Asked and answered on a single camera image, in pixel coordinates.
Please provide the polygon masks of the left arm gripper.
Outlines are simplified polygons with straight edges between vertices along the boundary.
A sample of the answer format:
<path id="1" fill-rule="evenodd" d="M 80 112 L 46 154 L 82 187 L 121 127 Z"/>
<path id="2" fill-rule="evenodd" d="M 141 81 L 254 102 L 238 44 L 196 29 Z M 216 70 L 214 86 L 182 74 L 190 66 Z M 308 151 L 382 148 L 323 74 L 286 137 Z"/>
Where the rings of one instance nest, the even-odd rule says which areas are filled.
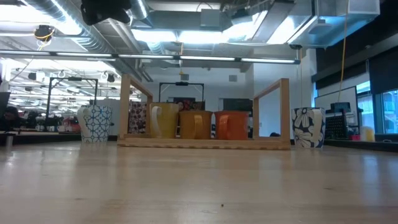
<path id="1" fill-rule="evenodd" d="M 127 10 L 131 8 L 130 0 L 81 0 L 80 11 L 88 26 L 107 19 L 128 23 Z"/>

